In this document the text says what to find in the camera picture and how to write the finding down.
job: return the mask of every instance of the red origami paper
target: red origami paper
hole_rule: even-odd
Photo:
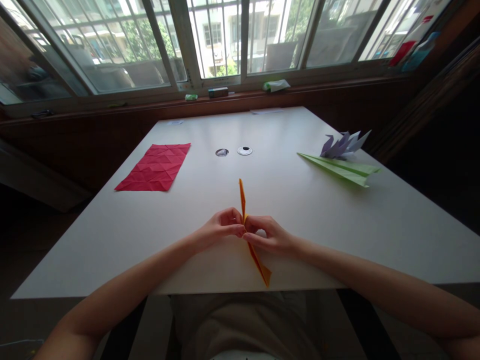
[[[117,191],[168,191],[182,167],[190,143],[152,145],[128,176],[117,185]]]

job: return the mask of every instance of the small box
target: small box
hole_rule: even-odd
[[[213,89],[208,89],[208,97],[210,99],[213,98],[222,98],[229,95],[229,88],[228,87],[216,87]]]

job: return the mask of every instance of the person's left hand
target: person's left hand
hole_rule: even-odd
[[[246,232],[245,226],[242,224],[242,214],[234,207],[217,212],[205,225],[195,231],[195,234],[201,239],[200,250],[206,249],[227,235],[241,238]]]

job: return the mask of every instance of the table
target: table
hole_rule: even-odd
[[[370,188],[297,155],[318,155],[326,134],[339,133],[303,107],[159,121],[12,298],[89,295],[213,213],[240,209],[239,178],[246,211],[271,215],[293,234],[433,284],[480,280],[480,238],[364,151],[355,161],[383,168],[369,177]],[[168,192],[114,191],[152,144],[185,143],[191,148]],[[241,146],[253,153],[237,154]],[[228,156],[215,155],[221,148]],[[259,255],[272,270],[271,291],[342,287],[305,263]],[[245,242],[231,236],[193,257],[155,292],[264,290]]]

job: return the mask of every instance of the paper airplane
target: paper airplane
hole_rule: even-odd
[[[372,130],[367,132],[360,139],[359,139],[360,131],[354,133],[353,135],[350,135],[348,131],[341,132],[343,136],[341,137],[340,140],[337,140],[335,143],[334,143],[334,136],[327,135],[329,139],[323,145],[320,156],[322,158],[328,158],[328,159],[346,158],[362,147],[362,145],[364,144],[365,140],[367,140],[371,131]]]
[[[376,166],[360,164],[356,162],[328,159],[319,156],[311,156],[297,152],[301,157],[311,161],[319,168],[327,170],[336,176],[348,179],[355,184],[368,188],[367,177],[370,174],[378,173],[381,169]]]

